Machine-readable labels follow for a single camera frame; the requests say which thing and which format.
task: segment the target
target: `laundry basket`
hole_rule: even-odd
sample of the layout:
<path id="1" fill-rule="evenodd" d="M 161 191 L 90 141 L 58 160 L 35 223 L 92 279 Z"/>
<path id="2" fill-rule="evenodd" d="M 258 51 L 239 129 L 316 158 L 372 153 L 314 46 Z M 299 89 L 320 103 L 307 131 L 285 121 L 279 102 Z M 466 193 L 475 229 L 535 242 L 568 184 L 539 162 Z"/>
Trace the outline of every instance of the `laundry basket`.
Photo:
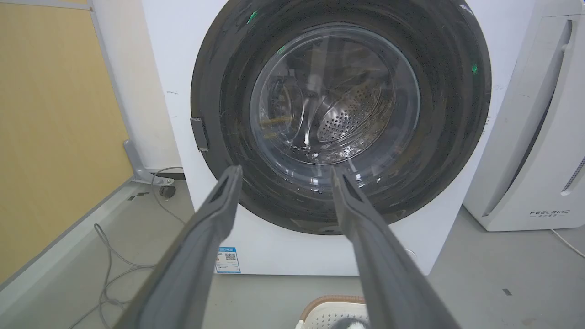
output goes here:
<path id="1" fill-rule="evenodd" d="M 336 295 L 319 297 L 307 305 L 295 329 L 329 329 L 344 318 L 369 322 L 363 297 Z"/>

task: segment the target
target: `washing machine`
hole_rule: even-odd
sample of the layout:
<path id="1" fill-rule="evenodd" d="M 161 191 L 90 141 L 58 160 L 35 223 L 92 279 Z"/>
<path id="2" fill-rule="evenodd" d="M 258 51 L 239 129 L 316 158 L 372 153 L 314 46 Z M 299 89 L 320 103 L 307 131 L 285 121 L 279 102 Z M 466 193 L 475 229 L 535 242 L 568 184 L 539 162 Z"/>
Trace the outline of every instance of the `washing machine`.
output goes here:
<path id="1" fill-rule="evenodd" d="M 332 166 L 428 274 L 510 80 L 534 3 L 144 0 L 195 209 L 243 167 L 217 273 L 357 275 Z"/>

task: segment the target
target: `power cord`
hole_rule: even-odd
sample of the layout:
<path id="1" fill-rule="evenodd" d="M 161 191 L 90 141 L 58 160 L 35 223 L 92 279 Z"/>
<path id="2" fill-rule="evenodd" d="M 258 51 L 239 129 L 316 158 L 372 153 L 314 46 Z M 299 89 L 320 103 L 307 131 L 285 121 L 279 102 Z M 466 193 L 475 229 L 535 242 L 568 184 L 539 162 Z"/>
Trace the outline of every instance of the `power cord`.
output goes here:
<path id="1" fill-rule="evenodd" d="M 585 254 L 583 254 L 582 252 L 580 252 L 579 250 L 577 250 L 577 248 L 573 247 L 572 244 L 570 244 L 567 240 L 565 240 L 562 236 L 560 236 L 560 234 L 558 234 L 554 229 L 550 229 L 559 239 L 561 239 L 561 241 L 563 241 L 569 248 L 571 248 L 573 251 L 575 251 L 577 254 L 579 254 L 579 256 L 585 258 Z"/>
<path id="2" fill-rule="evenodd" d="M 154 196 L 154 199 L 156 200 L 156 203 L 159 204 L 159 206 L 166 211 L 167 213 L 169 213 L 171 216 L 173 216 L 176 220 L 178 220 L 179 222 L 181 222 L 183 225 L 186 225 L 185 221 L 183 221 L 179 216 L 173 214 L 170 210 L 166 209 L 165 206 L 163 206 L 163 204 L 160 202 L 159 198 L 156 196 L 156 190 L 154 188 L 154 179 L 157 177 L 158 174 L 160 174 L 161 172 L 165 171 L 165 170 L 170 170 L 170 169 L 182 169 L 183 167 L 167 167 L 167 168 L 163 168 L 157 172 L 154 173 L 153 177 L 152 177 L 152 181 L 150 181 L 150 185 L 152 188 L 152 195 Z M 106 233 L 104 232 L 104 230 L 102 229 L 101 226 L 99 226 L 99 224 L 94 224 L 94 229 L 95 232 L 98 234 L 98 237 L 100 238 L 100 240 L 104 243 L 104 245 L 106 246 L 106 248 L 108 249 L 108 270 L 106 271 L 106 277 L 104 279 L 104 285 L 102 287 L 102 290 L 99 294 L 99 299 L 98 299 L 98 304 L 94 307 L 92 307 L 91 309 L 89 309 L 85 314 L 83 314 L 83 316 L 81 316 L 77 321 L 75 321 L 71 326 L 69 326 L 68 329 L 73 329 L 77 324 L 79 324 L 80 322 L 83 321 L 83 319 L 85 319 L 86 317 L 88 317 L 91 313 L 93 313 L 95 310 L 98 310 L 99 313 L 99 318 L 102 320 L 102 324 L 104 325 L 104 327 L 106 329 L 111 329 L 111 327 L 109 326 L 109 324 L 106 322 L 106 319 L 104 317 L 104 312 L 102 310 L 102 306 L 104 304 L 112 304 L 112 305 L 116 305 L 118 307 L 120 307 L 122 310 L 125 309 L 126 304 L 129 304 L 131 300 L 118 300 L 118 299 L 114 299 L 114 298 L 110 298 L 108 296 L 108 287 L 114 283 L 114 281 L 118 280 L 119 278 L 121 278 L 122 276 L 130 273 L 130 272 L 134 272 L 137 270 L 145 270 L 145 269 L 153 269 L 156 264 L 152 264 L 152 265 L 140 265 L 140 264 L 135 264 L 129 260 L 127 260 L 126 258 L 122 257 L 122 255 L 120 255 L 115 249 L 113 249 L 113 247 L 110 245 L 109 240 L 108 240 L 108 236 L 106 235 Z M 115 276 L 114 278 L 110 279 L 110 274 L 111 274 L 111 270 L 112 270 L 112 254 L 114 254 L 116 257 L 118 257 L 119 259 L 121 259 L 123 262 L 125 262 L 126 264 L 130 265 L 130 269 L 122 272 L 121 274 L 118 274 L 117 276 Z"/>

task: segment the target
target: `gray floor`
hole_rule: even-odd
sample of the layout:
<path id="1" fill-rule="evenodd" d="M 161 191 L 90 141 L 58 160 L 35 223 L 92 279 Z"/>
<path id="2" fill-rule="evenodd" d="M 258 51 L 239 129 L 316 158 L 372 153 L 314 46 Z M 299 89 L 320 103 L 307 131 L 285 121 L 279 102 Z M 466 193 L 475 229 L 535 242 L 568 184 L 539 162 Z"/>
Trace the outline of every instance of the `gray floor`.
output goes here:
<path id="1" fill-rule="evenodd" d="M 192 214 L 184 183 L 164 204 L 181 218 Z M 152 195 L 136 197 L 106 233 L 130 261 L 156 262 L 181 225 L 158 208 Z M 585 227 L 559 231 L 585 250 Z M 10 312 L 8 328 L 67 328 L 96 305 L 107 257 L 99 240 L 85 250 L 27 303 Z M 115 261 L 113 274 L 128 266 Z M 147 271 L 124 277 L 111 297 L 129 299 Z M 488 233 L 461 210 L 429 280 L 463 328 L 585 328 L 585 259 L 548 231 Z M 502 289 L 508 289 L 511 296 Z M 302 309 L 325 294 L 360 294 L 356 277 L 216 275 L 204 328 L 292 329 Z M 105 306 L 113 324 L 120 310 Z M 93 312 L 76 328 L 103 328 Z"/>

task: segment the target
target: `front-loading washing machine door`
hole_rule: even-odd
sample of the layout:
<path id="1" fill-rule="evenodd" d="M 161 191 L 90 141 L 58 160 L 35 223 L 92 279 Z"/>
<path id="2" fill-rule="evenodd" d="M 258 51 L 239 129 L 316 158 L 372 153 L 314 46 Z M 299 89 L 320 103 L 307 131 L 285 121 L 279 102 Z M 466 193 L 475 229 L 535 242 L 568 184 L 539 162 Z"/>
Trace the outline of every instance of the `front-loading washing machine door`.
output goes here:
<path id="1" fill-rule="evenodd" d="M 490 93 L 463 1 L 229 0 L 199 51 L 191 111 L 214 175 L 242 165 L 243 206 L 338 234 L 332 166 L 400 220 L 461 171 Z"/>

